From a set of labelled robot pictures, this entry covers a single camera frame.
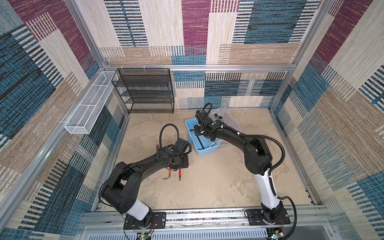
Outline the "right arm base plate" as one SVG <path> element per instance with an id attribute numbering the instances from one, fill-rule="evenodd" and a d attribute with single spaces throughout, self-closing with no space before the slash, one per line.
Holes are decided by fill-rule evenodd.
<path id="1" fill-rule="evenodd" d="M 273 211 L 269 209 L 246 209 L 245 217 L 248 219 L 250 226 L 291 224 L 289 215 L 284 208 Z"/>

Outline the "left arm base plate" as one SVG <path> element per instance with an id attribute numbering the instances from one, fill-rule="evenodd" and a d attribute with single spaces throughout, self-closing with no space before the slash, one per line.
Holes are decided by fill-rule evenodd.
<path id="1" fill-rule="evenodd" d="M 124 230 L 150 230 L 154 228 L 164 229 L 166 226 L 167 213 L 153 212 L 149 213 L 142 219 L 137 220 L 131 215 L 126 215 L 124 222 Z"/>

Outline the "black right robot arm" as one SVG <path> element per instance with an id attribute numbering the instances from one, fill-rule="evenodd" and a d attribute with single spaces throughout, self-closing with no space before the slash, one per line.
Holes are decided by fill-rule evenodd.
<path id="1" fill-rule="evenodd" d="M 195 118 L 198 124 L 194 126 L 197 136 L 214 141 L 216 138 L 222 139 L 244 153 L 245 166 L 251 172 L 258 183 L 262 198 L 262 216 L 267 225 L 279 223 L 283 217 L 287 217 L 283 200 L 291 202 L 294 209 L 294 225 L 297 224 L 297 209 L 293 200 L 288 197 L 280 197 L 277 194 L 272 171 L 283 163 L 286 152 L 283 145 L 276 139 L 265 135 L 244 134 L 233 127 L 227 125 L 222 120 L 211 119 L 209 114 L 213 105 L 206 104 L 202 110 L 196 111 Z M 266 140 L 274 142 L 281 150 L 280 160 L 273 165 L 272 154 L 268 148 Z"/>

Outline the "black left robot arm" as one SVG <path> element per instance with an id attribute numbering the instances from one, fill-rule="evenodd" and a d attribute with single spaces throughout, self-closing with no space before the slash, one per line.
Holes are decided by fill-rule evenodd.
<path id="1" fill-rule="evenodd" d="M 176 130 L 177 140 L 173 145 L 163 146 L 162 144 L 162 135 L 166 127 L 173 127 Z M 104 199 L 106 205 L 113 207 L 120 214 L 135 218 L 142 227 L 148 227 L 155 220 L 152 217 L 152 209 L 138 199 L 142 181 L 161 169 L 177 171 L 188 168 L 188 154 L 191 151 L 191 144 L 180 138 L 176 125 L 164 125 L 160 132 L 156 153 L 139 162 L 118 163 L 102 184 L 99 190 L 100 199 Z"/>

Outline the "orange sleeved hex key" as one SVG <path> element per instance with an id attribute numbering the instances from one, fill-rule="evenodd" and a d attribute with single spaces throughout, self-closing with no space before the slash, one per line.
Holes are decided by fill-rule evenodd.
<path id="1" fill-rule="evenodd" d="M 163 180 L 170 180 L 171 175 L 172 175 L 172 170 L 169 169 L 169 171 L 168 171 L 168 176 L 167 176 L 166 178 L 163 178 Z"/>

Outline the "black handle screwdriver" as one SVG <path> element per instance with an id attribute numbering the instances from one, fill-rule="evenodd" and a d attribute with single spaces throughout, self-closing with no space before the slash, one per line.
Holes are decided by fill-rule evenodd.
<path id="1" fill-rule="evenodd" d="M 219 119 L 219 120 L 222 120 L 222 121 L 224 120 L 224 117 L 222 115 L 217 114 L 217 113 L 214 114 L 214 117 L 216 119 Z"/>

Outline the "black hex key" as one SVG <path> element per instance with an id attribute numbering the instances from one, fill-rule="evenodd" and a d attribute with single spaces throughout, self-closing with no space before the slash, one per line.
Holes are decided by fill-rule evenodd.
<path id="1" fill-rule="evenodd" d="M 199 137 L 199 136 L 197 136 L 197 139 L 198 139 L 198 141 L 199 141 L 199 143 L 200 143 L 200 145 L 201 145 L 202 149 L 204 150 L 204 149 L 205 149 L 205 147 L 204 147 L 204 145 L 203 145 L 202 141 L 200 140 L 200 137 Z"/>

